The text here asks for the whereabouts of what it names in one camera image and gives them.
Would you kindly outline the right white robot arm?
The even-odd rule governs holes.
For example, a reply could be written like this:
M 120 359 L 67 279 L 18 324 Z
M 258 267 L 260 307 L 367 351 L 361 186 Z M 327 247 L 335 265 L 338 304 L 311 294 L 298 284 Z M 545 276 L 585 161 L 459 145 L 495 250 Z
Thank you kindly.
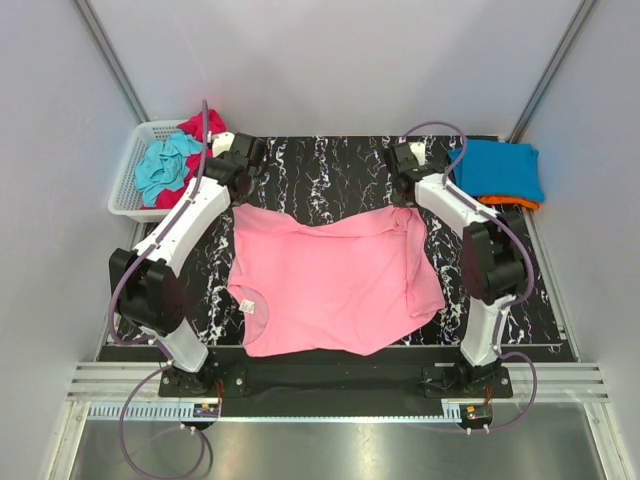
M 533 283 L 531 258 L 515 229 L 522 225 L 472 199 L 419 159 L 416 143 L 387 147 L 383 158 L 396 191 L 430 211 L 462 241 L 463 285 L 470 296 L 466 333 L 451 367 L 423 381 L 436 395 L 481 396 L 499 379 L 501 338 L 516 294 Z

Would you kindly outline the pink t shirt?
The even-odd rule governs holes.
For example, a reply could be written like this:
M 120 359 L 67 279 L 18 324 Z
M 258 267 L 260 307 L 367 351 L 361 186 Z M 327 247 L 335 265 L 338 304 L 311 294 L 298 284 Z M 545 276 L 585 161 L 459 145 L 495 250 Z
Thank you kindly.
M 427 259 L 426 225 L 388 206 L 323 226 L 243 205 L 233 210 L 228 291 L 251 357 L 308 350 L 371 355 L 445 306 Z

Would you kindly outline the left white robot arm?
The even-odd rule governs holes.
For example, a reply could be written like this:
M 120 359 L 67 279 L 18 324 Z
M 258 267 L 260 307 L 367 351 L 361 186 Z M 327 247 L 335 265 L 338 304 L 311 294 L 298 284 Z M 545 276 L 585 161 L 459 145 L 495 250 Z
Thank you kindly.
M 216 360 L 187 318 L 188 296 L 179 281 L 185 260 L 210 224 L 245 199 L 263 163 L 264 140 L 244 133 L 209 135 L 195 177 L 160 224 L 133 249 L 109 258 L 111 298 L 108 322 L 128 321 L 142 341 L 167 359 L 164 375 L 194 395 L 214 389 Z

